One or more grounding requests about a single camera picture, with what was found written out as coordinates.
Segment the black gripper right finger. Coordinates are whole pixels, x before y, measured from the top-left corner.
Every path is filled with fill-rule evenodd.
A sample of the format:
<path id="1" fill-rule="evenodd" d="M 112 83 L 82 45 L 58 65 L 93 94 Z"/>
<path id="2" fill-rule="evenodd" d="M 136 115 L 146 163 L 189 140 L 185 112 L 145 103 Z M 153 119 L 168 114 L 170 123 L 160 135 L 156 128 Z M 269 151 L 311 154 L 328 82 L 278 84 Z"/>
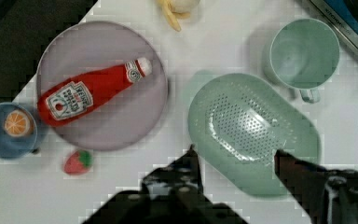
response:
<path id="1" fill-rule="evenodd" d="M 279 149 L 274 172 L 312 224 L 358 224 L 358 171 L 327 169 Z"/>

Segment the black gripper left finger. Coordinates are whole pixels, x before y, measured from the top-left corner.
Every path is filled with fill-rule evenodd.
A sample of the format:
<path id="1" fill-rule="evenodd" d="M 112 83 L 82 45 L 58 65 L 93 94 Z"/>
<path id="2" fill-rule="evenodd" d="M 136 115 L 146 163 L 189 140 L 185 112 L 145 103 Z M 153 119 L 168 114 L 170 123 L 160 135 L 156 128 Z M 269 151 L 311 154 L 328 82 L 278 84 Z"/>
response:
<path id="1" fill-rule="evenodd" d="M 138 190 L 114 195 L 82 224 L 248 224 L 224 203 L 203 193 L 199 156 L 191 147 L 157 168 Z"/>

